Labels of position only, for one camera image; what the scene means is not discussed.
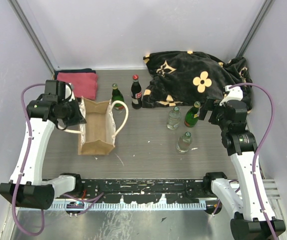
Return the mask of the brown canvas bag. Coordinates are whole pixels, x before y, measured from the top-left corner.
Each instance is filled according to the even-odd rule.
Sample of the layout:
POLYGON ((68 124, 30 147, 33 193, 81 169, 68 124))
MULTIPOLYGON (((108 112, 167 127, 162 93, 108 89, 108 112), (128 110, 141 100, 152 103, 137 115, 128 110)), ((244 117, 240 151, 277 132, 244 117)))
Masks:
POLYGON ((95 102, 82 98, 79 109, 86 123, 80 124, 79 130, 65 130, 68 133, 78 135, 78 154, 80 156, 109 155, 116 147, 115 143, 118 133, 128 120, 128 106, 120 100, 95 102), (125 116, 122 124, 116 127, 113 108, 118 104, 123 106, 125 116))

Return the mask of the cola glass bottle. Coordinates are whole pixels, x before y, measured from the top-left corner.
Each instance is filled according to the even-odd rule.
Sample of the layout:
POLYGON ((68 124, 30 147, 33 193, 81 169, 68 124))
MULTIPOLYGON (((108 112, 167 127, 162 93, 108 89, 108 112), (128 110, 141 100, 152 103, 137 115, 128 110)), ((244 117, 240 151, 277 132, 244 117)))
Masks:
POLYGON ((134 74, 132 76, 132 85, 131 85, 131 105, 135 110, 138 110, 142 107, 142 88, 139 83, 139 76, 134 74))

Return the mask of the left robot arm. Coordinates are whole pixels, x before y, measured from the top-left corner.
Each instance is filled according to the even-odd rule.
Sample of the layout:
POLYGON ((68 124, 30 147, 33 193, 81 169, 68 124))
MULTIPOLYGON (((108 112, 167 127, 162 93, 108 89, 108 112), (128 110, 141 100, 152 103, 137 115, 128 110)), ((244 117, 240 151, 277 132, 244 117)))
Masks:
POLYGON ((55 129, 85 124, 71 84, 47 80, 44 92, 29 104, 22 102, 25 135, 16 167, 7 183, 0 184, 0 195, 14 207, 47 210, 54 199, 68 194, 79 198, 84 192, 77 173, 62 173, 44 181, 43 163, 50 136, 55 129))

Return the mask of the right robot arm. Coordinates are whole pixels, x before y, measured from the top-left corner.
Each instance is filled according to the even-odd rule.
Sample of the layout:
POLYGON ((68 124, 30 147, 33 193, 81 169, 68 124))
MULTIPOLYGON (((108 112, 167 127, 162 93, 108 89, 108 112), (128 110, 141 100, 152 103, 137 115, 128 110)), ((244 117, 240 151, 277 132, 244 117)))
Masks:
POLYGON ((286 231, 285 222, 277 219, 269 203, 255 154, 255 136, 246 129, 247 105, 240 100, 208 98, 200 109, 199 119, 211 112, 209 122, 221 130, 221 141, 235 168, 241 194, 232 189, 223 172, 207 172, 203 192, 216 196, 230 215, 230 230, 235 240, 276 240, 286 231))

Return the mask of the green bottle right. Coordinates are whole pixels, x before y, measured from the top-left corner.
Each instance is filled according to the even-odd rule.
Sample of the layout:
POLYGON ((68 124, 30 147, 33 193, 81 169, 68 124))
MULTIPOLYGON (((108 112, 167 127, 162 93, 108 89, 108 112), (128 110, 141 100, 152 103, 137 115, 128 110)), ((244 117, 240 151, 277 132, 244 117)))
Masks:
POLYGON ((193 104, 193 107, 191 107, 188 112, 185 115, 185 119, 184 119, 184 124, 189 127, 189 128, 193 128, 198 120, 199 120, 199 116, 200 116, 200 108, 201 108, 201 103, 199 101, 196 101, 193 104))

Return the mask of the green bottle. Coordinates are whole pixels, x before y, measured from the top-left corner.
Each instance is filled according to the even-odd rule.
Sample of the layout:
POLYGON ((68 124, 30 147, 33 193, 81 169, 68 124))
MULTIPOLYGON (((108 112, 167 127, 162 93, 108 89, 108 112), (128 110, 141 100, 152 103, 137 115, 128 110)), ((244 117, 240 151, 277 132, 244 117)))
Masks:
POLYGON ((199 101, 196 101, 193 104, 193 107, 191 107, 188 112, 185 115, 185 119, 184 119, 184 124, 189 127, 189 128, 193 128, 198 120, 199 120, 199 116, 200 116, 200 108, 201 108, 201 103, 199 101))
MULTIPOLYGON (((120 92, 120 90, 118 89, 118 85, 116 83, 112 84, 112 96, 111 96, 111 102, 115 102, 115 101, 121 101, 124 102, 124 97, 122 95, 122 93, 120 92)), ((117 103, 114 105, 114 108, 116 110, 121 110, 124 108, 124 106, 120 103, 117 103)))

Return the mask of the clear bottle upper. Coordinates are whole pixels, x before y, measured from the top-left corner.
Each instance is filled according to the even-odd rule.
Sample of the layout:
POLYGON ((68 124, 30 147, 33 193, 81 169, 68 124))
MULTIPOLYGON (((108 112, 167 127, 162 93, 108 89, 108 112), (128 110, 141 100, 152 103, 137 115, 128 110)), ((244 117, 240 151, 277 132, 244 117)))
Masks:
POLYGON ((176 130, 181 120, 181 112, 178 106, 175 106, 169 113, 166 126, 170 130, 176 130))

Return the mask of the clear bottle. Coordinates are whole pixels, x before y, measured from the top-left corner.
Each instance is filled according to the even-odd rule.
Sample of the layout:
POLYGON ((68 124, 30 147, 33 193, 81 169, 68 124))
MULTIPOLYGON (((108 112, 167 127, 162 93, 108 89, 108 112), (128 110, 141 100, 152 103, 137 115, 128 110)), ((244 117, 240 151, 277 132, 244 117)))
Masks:
POLYGON ((178 106, 175 106, 169 113, 166 126, 170 130, 176 130, 181 120, 181 112, 178 106))
POLYGON ((178 138, 176 143, 176 150, 181 154, 187 153, 190 149, 192 141, 192 134, 189 131, 185 132, 178 138))

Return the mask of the clear bottle lower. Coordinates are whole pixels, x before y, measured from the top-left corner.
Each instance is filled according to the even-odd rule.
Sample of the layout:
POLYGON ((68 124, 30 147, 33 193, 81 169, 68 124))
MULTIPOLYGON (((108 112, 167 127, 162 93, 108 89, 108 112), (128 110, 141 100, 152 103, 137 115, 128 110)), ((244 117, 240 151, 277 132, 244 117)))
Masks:
POLYGON ((192 141, 192 134, 189 131, 185 132, 178 138, 176 143, 176 150, 181 154, 187 153, 190 149, 192 141))

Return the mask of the black floral blanket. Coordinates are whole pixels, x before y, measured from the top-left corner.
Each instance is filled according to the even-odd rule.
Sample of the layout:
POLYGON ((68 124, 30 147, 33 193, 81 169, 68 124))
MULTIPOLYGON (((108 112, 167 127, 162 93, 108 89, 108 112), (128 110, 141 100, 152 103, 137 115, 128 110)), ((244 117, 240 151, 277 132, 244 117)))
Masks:
POLYGON ((244 57, 224 62, 200 51, 162 51, 143 61, 152 77, 142 97, 142 106, 148 109, 221 100, 225 86, 252 82, 244 57))

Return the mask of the green bottle left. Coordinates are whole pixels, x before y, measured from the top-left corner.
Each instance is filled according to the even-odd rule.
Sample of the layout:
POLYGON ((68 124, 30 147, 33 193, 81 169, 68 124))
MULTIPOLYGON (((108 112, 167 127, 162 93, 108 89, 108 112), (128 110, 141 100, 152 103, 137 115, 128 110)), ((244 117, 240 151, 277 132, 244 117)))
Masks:
MULTIPOLYGON (((112 84, 112 96, 111 96, 111 102, 115 102, 115 101, 121 101, 124 102, 124 97, 122 95, 122 93, 120 92, 120 90, 118 89, 118 85, 116 83, 112 84)), ((124 106, 120 103, 117 103, 114 105, 114 108, 116 110, 121 110, 124 108, 124 106)))

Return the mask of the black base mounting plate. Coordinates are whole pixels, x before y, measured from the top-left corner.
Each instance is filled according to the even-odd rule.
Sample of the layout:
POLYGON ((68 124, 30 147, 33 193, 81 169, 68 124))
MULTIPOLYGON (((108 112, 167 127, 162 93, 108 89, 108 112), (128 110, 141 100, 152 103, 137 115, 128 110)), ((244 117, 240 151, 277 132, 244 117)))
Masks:
POLYGON ((156 204, 162 198, 167 204, 217 200, 198 179, 83 179, 81 186, 68 194, 85 199, 103 194, 98 202, 106 204, 156 204))

